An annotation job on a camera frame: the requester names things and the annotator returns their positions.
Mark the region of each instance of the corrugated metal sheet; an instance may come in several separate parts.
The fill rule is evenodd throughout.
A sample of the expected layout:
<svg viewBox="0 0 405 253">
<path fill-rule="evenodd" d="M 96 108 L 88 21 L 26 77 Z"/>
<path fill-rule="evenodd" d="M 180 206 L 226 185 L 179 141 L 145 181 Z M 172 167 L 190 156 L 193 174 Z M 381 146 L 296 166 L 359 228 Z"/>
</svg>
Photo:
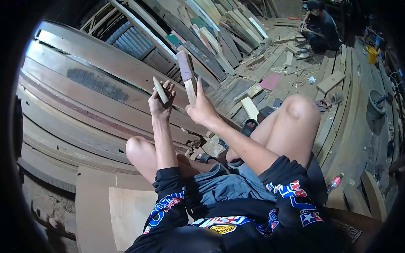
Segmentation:
<svg viewBox="0 0 405 253">
<path fill-rule="evenodd" d="M 152 42 L 133 26 L 122 34 L 113 44 L 116 48 L 137 59 L 152 45 Z"/>
</svg>

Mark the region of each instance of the foot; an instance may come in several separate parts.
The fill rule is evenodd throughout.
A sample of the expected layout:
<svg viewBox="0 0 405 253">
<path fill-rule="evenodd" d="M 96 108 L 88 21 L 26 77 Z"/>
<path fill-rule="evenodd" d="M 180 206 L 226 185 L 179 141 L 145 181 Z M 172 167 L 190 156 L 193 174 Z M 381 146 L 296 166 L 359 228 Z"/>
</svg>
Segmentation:
<svg viewBox="0 0 405 253">
<path fill-rule="evenodd" d="M 200 162 L 202 155 L 203 155 L 202 153 L 198 154 L 198 156 L 196 157 L 196 162 Z M 217 164 L 218 161 L 216 161 L 216 160 L 214 160 L 214 159 L 209 159 L 209 160 L 208 160 L 208 163 L 209 163 L 209 164 Z"/>
</svg>

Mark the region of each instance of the person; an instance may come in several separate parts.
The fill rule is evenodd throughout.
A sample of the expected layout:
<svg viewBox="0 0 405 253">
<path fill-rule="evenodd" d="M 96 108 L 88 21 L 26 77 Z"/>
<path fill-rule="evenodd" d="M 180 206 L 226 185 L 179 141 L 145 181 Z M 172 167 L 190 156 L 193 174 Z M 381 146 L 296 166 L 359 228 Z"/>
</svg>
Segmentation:
<svg viewBox="0 0 405 253">
<path fill-rule="evenodd" d="M 317 0 L 309 0 L 307 7 L 309 11 L 298 30 L 308 40 L 314 53 L 339 50 L 342 43 L 339 40 L 336 23 L 324 10 L 323 4 Z"/>
<path fill-rule="evenodd" d="M 127 253 L 342 252 L 305 169 L 320 123 L 313 101 L 300 94 L 286 98 L 247 137 L 219 117 L 199 78 L 196 104 L 186 111 L 229 145 L 229 162 L 246 164 L 229 174 L 215 159 L 196 162 L 175 150 L 168 123 L 173 87 L 163 85 L 166 106 L 155 89 L 149 99 L 155 145 L 142 137 L 126 145 L 128 159 L 158 194 L 143 234 Z"/>
</svg>

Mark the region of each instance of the black t-shirt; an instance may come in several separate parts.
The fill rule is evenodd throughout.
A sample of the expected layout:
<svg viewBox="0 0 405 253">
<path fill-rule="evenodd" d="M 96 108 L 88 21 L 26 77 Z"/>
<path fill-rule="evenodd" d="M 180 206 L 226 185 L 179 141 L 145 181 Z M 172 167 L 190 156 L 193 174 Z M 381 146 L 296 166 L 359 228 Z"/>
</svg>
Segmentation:
<svg viewBox="0 0 405 253">
<path fill-rule="evenodd" d="M 319 27 L 320 33 L 325 35 L 325 40 L 330 42 L 338 42 L 339 36 L 337 33 L 336 23 L 333 18 L 329 15 L 327 11 L 324 12 L 324 19 L 321 19 L 319 16 L 310 15 L 309 23 L 310 25 L 315 25 Z"/>
<path fill-rule="evenodd" d="M 227 252 L 342 252 L 343 243 L 323 206 L 311 199 L 311 184 L 300 164 L 281 156 L 259 179 L 276 193 L 276 202 L 253 198 L 222 201 L 208 206 L 204 217 L 188 224 L 187 188 L 179 168 L 158 170 L 156 206 L 143 235 L 126 253 L 175 252 L 162 246 L 159 236 L 182 226 L 217 231 Z M 181 238 L 173 243 L 181 244 Z"/>
</svg>

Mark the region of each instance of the bucket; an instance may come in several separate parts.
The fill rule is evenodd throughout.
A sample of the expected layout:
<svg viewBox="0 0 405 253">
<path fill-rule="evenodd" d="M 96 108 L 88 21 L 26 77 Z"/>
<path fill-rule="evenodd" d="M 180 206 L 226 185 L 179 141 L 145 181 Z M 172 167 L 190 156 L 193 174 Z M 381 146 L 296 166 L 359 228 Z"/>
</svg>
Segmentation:
<svg viewBox="0 0 405 253">
<path fill-rule="evenodd" d="M 371 46 L 367 46 L 367 52 L 369 53 L 368 62 L 375 65 L 377 63 L 377 51 Z"/>
</svg>

